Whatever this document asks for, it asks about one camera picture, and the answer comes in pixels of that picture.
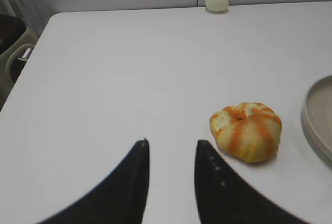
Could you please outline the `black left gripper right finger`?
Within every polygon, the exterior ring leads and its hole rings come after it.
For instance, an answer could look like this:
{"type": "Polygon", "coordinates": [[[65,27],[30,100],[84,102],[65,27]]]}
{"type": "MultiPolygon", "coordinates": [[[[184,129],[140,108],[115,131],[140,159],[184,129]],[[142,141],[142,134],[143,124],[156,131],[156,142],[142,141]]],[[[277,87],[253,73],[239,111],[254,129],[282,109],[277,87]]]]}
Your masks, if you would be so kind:
{"type": "Polygon", "coordinates": [[[195,195],[201,223],[303,223],[246,183],[205,140],[196,146],[195,195]]]}

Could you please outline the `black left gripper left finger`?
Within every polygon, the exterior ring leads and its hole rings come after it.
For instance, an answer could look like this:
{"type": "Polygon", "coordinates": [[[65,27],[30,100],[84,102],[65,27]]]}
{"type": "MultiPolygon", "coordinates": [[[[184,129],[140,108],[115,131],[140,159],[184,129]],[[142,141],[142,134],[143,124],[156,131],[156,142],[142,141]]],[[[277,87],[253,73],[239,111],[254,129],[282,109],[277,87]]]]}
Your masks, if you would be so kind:
{"type": "Polygon", "coordinates": [[[137,141],[84,197],[44,223],[142,223],[149,188],[149,142],[137,141]]]}

